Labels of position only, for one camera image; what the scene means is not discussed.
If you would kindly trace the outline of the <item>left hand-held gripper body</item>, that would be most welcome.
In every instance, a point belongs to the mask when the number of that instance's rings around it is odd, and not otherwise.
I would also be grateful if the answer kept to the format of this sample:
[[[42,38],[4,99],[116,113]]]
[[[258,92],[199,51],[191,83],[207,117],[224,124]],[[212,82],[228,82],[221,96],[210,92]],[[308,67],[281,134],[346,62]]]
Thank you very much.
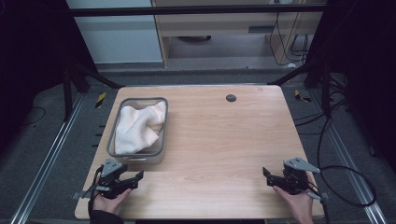
[[[126,164],[106,159],[96,170],[92,184],[86,190],[74,192],[73,198],[75,200],[89,198],[97,191],[107,199],[115,199],[127,189],[127,182],[120,179],[120,175],[127,168],[128,166]]]

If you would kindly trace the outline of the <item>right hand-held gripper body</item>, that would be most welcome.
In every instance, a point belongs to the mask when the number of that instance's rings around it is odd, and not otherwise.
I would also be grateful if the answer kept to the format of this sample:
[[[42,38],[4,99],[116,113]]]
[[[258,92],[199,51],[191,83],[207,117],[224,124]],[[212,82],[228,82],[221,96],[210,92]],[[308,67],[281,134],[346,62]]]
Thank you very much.
[[[308,178],[308,172],[319,174],[319,168],[310,164],[300,157],[283,161],[284,177],[287,179],[286,192],[296,195],[305,192],[312,199],[320,203],[326,203],[329,199],[328,193],[320,193],[318,187]]]

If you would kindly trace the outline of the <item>person's right hand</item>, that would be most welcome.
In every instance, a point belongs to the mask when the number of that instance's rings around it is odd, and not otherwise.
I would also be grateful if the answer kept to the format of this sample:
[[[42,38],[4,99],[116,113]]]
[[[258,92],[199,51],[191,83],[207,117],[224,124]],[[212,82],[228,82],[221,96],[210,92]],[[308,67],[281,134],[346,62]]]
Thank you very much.
[[[314,224],[312,218],[313,199],[306,191],[291,195],[278,186],[273,186],[273,191],[286,202],[293,218],[299,224]]]

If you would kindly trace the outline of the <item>person's left hand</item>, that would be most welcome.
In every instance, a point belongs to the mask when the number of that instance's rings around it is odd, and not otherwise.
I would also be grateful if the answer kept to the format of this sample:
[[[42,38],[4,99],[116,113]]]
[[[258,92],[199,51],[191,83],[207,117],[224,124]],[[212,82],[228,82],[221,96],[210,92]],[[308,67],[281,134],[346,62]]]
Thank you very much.
[[[130,189],[125,190],[122,194],[120,194],[115,199],[108,199],[104,197],[101,193],[95,192],[93,194],[93,203],[92,209],[93,210],[100,210],[104,212],[108,212],[110,214],[117,214],[118,208],[125,201],[132,191]]]

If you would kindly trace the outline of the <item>grey plastic bin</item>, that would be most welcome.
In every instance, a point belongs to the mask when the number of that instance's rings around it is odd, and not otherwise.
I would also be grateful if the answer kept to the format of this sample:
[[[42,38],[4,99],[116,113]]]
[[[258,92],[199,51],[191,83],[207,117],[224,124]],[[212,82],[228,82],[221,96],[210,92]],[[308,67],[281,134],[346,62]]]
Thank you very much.
[[[151,147],[147,147],[135,154],[116,154],[115,153],[115,134],[116,128],[120,121],[120,111],[124,106],[132,106],[135,109],[143,109],[149,105],[155,105],[161,101],[166,102],[166,115],[163,128],[159,132],[160,138]],[[167,125],[168,115],[168,102],[163,97],[151,97],[151,98],[126,98],[120,102],[119,109],[116,117],[114,118],[113,127],[107,143],[107,153],[110,157],[121,163],[127,164],[158,164],[163,160],[164,157],[164,145],[165,145],[165,134]]]

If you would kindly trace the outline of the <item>white towel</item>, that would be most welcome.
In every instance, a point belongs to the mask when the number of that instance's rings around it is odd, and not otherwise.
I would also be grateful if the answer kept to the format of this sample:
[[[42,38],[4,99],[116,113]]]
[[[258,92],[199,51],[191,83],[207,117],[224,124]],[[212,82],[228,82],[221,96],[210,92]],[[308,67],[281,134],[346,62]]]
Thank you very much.
[[[166,115],[166,102],[161,101],[143,109],[124,106],[115,134],[116,154],[135,154],[151,147],[160,138]]]

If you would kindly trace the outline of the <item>white cabinet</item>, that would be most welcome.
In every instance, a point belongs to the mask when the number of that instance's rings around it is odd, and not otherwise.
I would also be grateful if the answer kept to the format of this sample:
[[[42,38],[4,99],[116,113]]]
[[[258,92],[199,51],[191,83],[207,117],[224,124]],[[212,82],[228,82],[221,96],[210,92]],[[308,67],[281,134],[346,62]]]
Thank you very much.
[[[71,9],[151,7],[150,0],[66,0]],[[161,63],[153,16],[75,17],[96,64]]]

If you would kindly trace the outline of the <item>black curtain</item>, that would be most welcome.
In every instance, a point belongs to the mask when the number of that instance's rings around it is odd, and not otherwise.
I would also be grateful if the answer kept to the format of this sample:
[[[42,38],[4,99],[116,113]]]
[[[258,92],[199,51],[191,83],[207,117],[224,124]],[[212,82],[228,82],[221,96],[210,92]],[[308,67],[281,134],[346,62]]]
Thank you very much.
[[[347,77],[374,148],[396,172],[396,0],[327,0],[308,59]]]
[[[0,0],[0,154],[35,96],[63,82],[62,56],[96,69],[67,9],[66,0]]]

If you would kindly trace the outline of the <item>light wooden desk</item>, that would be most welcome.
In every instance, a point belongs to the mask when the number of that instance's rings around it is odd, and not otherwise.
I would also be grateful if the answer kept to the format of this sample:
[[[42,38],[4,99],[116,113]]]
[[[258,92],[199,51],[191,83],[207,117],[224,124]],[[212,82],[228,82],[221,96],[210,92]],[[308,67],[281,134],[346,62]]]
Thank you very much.
[[[323,4],[327,0],[150,0],[155,7],[300,5]],[[297,35],[312,35],[321,12],[229,13],[157,15],[157,31],[163,57],[168,56],[169,39],[176,36],[264,34],[277,63],[291,56],[292,40]]]

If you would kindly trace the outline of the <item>metal floor rail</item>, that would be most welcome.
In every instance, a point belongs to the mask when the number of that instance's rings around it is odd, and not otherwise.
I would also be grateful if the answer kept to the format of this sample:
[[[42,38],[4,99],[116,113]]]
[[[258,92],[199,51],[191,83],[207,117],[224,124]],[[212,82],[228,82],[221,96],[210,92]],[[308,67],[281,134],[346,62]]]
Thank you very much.
[[[66,119],[62,126],[57,132],[45,159],[41,163],[39,170],[37,171],[35,178],[30,188],[25,193],[20,205],[13,214],[9,224],[25,224],[28,217],[30,216],[35,203],[48,179],[48,176],[52,170],[54,163],[56,162],[59,153],[61,152],[64,142],[69,135],[71,128],[78,116],[81,109],[82,103],[85,99],[85,93],[78,93],[75,102],[72,104],[72,112],[68,119]]]
[[[364,209],[372,224],[388,224],[382,210],[375,200],[374,192],[371,190],[368,182],[362,175],[357,174],[358,168],[347,152],[347,147],[342,141],[339,132],[333,124],[328,124],[327,127],[339,160],[343,166],[349,168],[347,176],[359,198],[360,207]]]

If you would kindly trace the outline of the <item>black frame stand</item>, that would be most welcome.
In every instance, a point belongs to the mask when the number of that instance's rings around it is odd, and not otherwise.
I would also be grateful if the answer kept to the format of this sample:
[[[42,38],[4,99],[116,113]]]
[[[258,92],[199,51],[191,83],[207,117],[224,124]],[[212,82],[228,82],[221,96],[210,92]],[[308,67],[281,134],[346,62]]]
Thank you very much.
[[[69,120],[73,113],[71,84],[75,85],[78,92],[87,92],[91,87],[85,76],[92,77],[112,89],[122,88],[121,84],[113,82],[81,64],[68,63],[63,68],[64,121]]]
[[[281,86],[290,79],[297,77],[302,73],[307,73],[304,80],[304,86],[312,89],[321,82],[321,109],[327,118],[331,116],[330,106],[330,65],[323,60],[312,60],[304,65],[294,69],[285,76],[269,82],[269,85]]]

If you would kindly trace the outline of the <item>black horizontal frame bar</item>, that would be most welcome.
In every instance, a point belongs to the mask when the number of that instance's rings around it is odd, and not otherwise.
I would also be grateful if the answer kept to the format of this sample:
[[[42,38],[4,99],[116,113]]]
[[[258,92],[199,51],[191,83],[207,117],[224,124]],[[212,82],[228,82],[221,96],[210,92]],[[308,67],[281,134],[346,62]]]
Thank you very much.
[[[278,12],[320,12],[326,4],[302,5],[230,5],[230,6],[190,6],[190,7],[117,7],[69,9],[74,17],[101,16],[146,16],[146,15],[189,15],[189,14],[229,14],[229,13],[278,13]]]

